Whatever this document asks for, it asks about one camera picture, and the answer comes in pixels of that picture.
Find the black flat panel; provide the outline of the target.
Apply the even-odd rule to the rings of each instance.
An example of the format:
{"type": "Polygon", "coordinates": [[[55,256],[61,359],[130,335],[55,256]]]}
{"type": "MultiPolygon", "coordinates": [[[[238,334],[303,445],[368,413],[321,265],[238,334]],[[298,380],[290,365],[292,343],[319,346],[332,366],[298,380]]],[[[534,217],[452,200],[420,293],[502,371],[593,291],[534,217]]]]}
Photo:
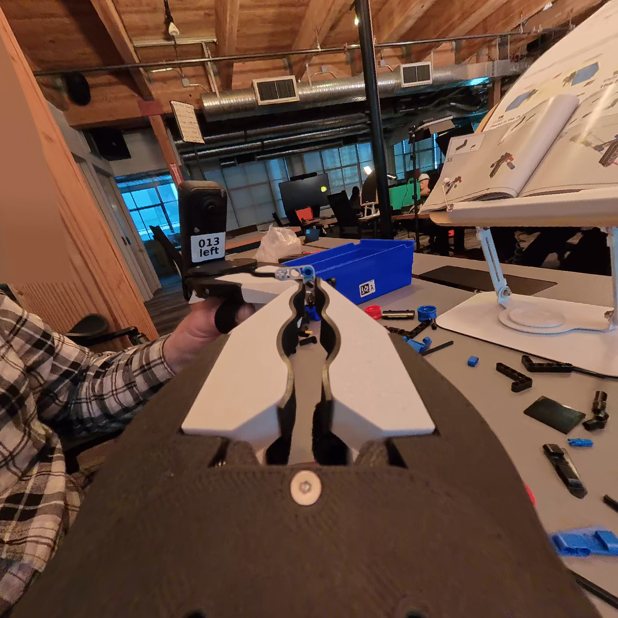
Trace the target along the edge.
{"type": "Polygon", "coordinates": [[[523,414],[567,435],[585,419],[585,413],[541,396],[529,405],[523,414]]]}

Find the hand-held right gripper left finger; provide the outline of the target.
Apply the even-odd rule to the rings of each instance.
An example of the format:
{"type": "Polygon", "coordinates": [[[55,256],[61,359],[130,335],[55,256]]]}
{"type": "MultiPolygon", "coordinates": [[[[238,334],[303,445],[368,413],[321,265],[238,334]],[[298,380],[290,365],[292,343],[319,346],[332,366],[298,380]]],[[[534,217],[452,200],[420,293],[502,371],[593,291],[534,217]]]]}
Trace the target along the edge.
{"type": "Polygon", "coordinates": [[[296,281],[231,331],[182,422],[185,434],[244,441],[260,461],[288,464],[296,418],[290,356],[304,308],[296,281]]]}

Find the white vent grille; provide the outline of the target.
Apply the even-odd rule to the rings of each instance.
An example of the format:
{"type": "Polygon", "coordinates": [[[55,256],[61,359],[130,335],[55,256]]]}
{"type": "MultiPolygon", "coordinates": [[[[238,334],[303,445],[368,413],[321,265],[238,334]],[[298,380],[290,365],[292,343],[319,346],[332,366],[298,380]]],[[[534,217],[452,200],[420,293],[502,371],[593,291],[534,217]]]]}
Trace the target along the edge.
{"type": "Polygon", "coordinates": [[[401,64],[399,71],[400,86],[403,89],[427,86],[433,83],[433,65],[430,61],[401,64]]]}
{"type": "Polygon", "coordinates": [[[300,101],[297,81],[292,75],[253,79],[251,84],[259,106],[300,101]]]}

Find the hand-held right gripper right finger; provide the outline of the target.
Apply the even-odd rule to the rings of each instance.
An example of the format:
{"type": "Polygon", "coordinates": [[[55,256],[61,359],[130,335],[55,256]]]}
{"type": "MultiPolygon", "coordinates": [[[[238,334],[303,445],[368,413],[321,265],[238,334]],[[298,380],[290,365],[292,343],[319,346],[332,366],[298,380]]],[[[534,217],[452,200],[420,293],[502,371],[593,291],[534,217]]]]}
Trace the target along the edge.
{"type": "Polygon", "coordinates": [[[326,352],[312,450],[320,465],[346,465],[369,442],[435,432],[389,332],[331,284],[317,279],[315,306],[326,352]]]}

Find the silver air duct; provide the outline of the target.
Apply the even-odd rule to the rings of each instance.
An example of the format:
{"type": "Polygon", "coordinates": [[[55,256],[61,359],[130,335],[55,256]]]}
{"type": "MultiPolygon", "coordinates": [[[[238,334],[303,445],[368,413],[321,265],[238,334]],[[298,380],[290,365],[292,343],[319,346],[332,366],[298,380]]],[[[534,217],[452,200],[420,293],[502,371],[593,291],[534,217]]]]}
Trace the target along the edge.
{"type": "MultiPolygon", "coordinates": [[[[433,66],[433,83],[421,87],[440,87],[451,83],[472,83],[476,85],[483,80],[493,78],[495,71],[491,62],[479,64],[460,64],[445,67],[433,66]]],[[[377,74],[380,97],[391,97],[401,91],[417,89],[412,87],[403,89],[400,86],[399,66],[389,73],[377,74]]],[[[233,89],[220,94],[203,94],[201,96],[201,110],[205,118],[233,116],[253,112],[261,107],[274,107],[284,104],[297,105],[301,108],[325,106],[327,104],[354,103],[366,98],[365,84],[362,75],[349,78],[302,81],[297,82],[300,101],[298,103],[283,103],[259,106],[256,101],[253,87],[247,89],[233,89]]]]}

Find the blue tagged storage bin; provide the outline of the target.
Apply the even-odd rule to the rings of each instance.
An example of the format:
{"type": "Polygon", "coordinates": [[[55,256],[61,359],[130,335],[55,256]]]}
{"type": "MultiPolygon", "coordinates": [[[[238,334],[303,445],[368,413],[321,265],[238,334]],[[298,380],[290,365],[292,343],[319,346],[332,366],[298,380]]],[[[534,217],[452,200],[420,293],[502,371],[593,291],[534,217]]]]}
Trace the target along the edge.
{"type": "Polygon", "coordinates": [[[413,240],[363,239],[286,261],[287,267],[311,265],[316,277],[334,278],[336,289],[355,305],[412,282],[413,240]]]}

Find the black round ceiling speaker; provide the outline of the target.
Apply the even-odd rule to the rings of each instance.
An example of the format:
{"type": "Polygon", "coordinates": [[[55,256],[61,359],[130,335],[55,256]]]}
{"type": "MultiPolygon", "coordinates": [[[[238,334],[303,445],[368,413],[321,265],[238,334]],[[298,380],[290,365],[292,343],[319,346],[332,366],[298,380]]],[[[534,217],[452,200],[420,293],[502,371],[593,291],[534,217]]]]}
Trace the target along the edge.
{"type": "Polygon", "coordinates": [[[91,103],[91,91],[86,76],[78,71],[61,74],[68,99],[77,106],[88,106],[91,103]]]}

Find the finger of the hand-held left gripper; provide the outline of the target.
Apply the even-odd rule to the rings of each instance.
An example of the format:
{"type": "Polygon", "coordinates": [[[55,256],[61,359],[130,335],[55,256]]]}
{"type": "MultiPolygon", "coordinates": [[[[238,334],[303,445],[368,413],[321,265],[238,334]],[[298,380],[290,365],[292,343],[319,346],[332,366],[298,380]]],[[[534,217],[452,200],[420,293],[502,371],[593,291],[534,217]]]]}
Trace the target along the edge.
{"type": "Polygon", "coordinates": [[[242,287],[285,287],[285,282],[274,277],[274,270],[259,270],[257,273],[231,273],[216,277],[218,281],[240,284],[242,287]]]}
{"type": "Polygon", "coordinates": [[[296,289],[296,281],[277,279],[246,279],[241,283],[243,300],[247,304],[266,305],[288,289],[296,289]]]}

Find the grey beam brick assembly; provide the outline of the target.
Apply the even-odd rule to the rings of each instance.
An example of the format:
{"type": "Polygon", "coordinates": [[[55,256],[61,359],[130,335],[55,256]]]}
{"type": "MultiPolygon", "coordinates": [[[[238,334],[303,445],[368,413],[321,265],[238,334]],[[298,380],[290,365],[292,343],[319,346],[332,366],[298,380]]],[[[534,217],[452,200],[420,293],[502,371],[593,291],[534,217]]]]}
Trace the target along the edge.
{"type": "Polygon", "coordinates": [[[274,277],[278,281],[301,282],[305,289],[305,304],[314,304],[316,276],[313,266],[279,267],[275,270],[274,277]]]}

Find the grey desk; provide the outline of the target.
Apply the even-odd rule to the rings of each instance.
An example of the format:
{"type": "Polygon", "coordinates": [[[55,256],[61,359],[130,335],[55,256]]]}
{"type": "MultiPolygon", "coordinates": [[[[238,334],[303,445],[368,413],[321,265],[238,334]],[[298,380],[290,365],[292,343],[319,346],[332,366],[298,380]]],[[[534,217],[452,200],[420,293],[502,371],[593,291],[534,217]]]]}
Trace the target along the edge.
{"type": "MultiPolygon", "coordinates": [[[[409,286],[383,295],[375,304],[383,308],[414,308],[435,305],[442,314],[471,297],[465,290],[454,289],[417,278],[427,271],[452,265],[487,270],[483,261],[445,258],[416,253],[413,280],[409,286]]],[[[612,281],[609,276],[564,272],[560,270],[503,265],[512,276],[554,282],[540,297],[594,305],[612,305],[612,281]]],[[[602,498],[617,500],[617,381],[587,375],[533,375],[533,387],[520,394],[510,391],[510,382],[495,370],[497,362],[523,372],[522,353],[484,341],[437,329],[429,334],[434,344],[454,341],[442,351],[425,357],[470,401],[500,439],[524,482],[535,496],[537,514],[547,532],[599,526],[617,534],[617,513],[602,498]],[[467,366],[469,356],[480,361],[467,366]],[[570,448],[567,437],[524,415],[523,411],[538,397],[546,396],[578,411],[589,413],[595,392],[607,393],[610,419],[604,431],[592,433],[577,428],[570,436],[591,436],[594,446],[570,448]],[[584,499],[571,496],[543,455],[545,443],[561,445],[569,454],[588,490],[584,499]]],[[[292,435],[289,463],[312,462],[312,416],[320,399],[321,380],[313,373],[326,357],[317,344],[299,347],[292,366],[300,371],[297,378],[297,413],[292,435]]],[[[569,569],[617,596],[617,558],[564,559],[569,569]]]]}

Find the blue-lit paned window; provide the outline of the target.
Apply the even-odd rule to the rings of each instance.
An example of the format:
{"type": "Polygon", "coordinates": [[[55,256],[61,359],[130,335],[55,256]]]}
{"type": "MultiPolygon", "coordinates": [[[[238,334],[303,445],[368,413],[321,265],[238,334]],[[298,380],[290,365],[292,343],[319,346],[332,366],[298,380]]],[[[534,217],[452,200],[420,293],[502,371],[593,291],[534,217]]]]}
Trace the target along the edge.
{"type": "Polygon", "coordinates": [[[118,179],[117,184],[143,242],[154,239],[152,227],[159,227],[166,237],[180,233],[178,193],[170,175],[118,179]]]}

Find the black angled beam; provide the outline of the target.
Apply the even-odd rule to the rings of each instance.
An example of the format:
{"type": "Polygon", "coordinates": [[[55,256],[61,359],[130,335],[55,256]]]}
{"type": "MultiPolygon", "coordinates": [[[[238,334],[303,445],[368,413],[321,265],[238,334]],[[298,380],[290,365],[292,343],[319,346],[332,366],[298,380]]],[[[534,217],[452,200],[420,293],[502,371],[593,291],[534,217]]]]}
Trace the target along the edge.
{"type": "Polygon", "coordinates": [[[529,355],[521,356],[521,363],[529,373],[572,373],[575,367],[558,361],[535,361],[529,355]]]}
{"type": "Polygon", "coordinates": [[[511,380],[512,392],[519,393],[532,387],[533,380],[529,375],[524,375],[504,363],[496,363],[496,371],[511,380]]]}

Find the large paned window wall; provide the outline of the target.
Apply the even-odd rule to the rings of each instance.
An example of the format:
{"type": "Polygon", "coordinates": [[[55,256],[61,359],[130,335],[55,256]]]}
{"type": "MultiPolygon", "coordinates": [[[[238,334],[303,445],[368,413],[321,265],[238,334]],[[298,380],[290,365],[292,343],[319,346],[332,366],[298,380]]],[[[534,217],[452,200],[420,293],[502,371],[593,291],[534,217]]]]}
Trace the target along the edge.
{"type": "Polygon", "coordinates": [[[197,180],[215,181],[227,189],[228,229],[243,228],[285,215],[279,185],[293,176],[326,174],[331,193],[343,190],[351,197],[367,178],[366,167],[374,168],[371,144],[346,144],[324,150],[300,151],[283,157],[224,165],[200,157],[191,170],[197,180]]]}

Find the black ceiling pipe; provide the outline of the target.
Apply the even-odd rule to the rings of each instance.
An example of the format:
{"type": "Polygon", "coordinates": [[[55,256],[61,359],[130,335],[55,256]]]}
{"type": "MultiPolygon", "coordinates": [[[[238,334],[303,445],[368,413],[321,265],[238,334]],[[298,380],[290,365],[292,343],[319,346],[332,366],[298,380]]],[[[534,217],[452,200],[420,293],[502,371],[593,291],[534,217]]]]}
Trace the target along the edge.
{"type": "MultiPolygon", "coordinates": [[[[511,32],[503,32],[503,33],[487,33],[481,35],[463,35],[463,36],[455,36],[455,37],[444,37],[444,38],[432,38],[432,39],[424,39],[424,40],[409,40],[402,42],[383,42],[383,43],[375,43],[374,50],[385,50],[391,48],[398,47],[406,47],[406,46],[424,46],[424,45],[438,45],[444,44],[446,42],[467,42],[467,41],[478,41],[478,40],[491,40],[498,39],[502,36],[507,37],[521,37],[521,36],[529,36],[536,35],[542,32],[550,32],[552,28],[536,29],[536,30],[522,30],[522,31],[511,31],[511,32]]],[[[177,59],[177,60],[169,60],[169,61],[156,61],[156,62],[133,62],[133,63],[123,63],[123,64],[115,64],[115,65],[102,65],[102,66],[90,66],[90,67],[61,67],[57,69],[48,69],[48,70],[35,70],[33,75],[35,77],[50,77],[50,76],[59,76],[64,73],[78,72],[82,74],[88,73],[110,73],[110,72],[119,72],[119,71],[133,71],[133,70],[150,70],[150,69],[168,69],[168,68],[181,68],[181,67],[193,67],[202,64],[206,64],[209,62],[237,62],[237,61],[264,61],[271,59],[284,59],[291,58],[293,56],[316,56],[321,54],[339,54],[345,53],[347,51],[359,50],[361,48],[360,44],[345,44],[343,46],[335,46],[329,48],[307,48],[301,50],[288,50],[288,51],[274,51],[274,52],[255,52],[255,53],[247,53],[247,54],[231,54],[226,56],[214,56],[207,57],[202,56],[198,58],[188,58],[188,59],[177,59]]]]}

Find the open instruction booklet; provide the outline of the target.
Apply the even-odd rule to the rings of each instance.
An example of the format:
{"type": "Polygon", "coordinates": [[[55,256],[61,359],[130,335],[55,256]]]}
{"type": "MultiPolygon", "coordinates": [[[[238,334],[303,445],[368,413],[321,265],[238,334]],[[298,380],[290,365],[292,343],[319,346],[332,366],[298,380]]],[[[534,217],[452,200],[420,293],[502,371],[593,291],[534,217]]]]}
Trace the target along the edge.
{"type": "Polygon", "coordinates": [[[484,130],[450,139],[420,213],[617,185],[617,1],[540,56],[484,130]]]}

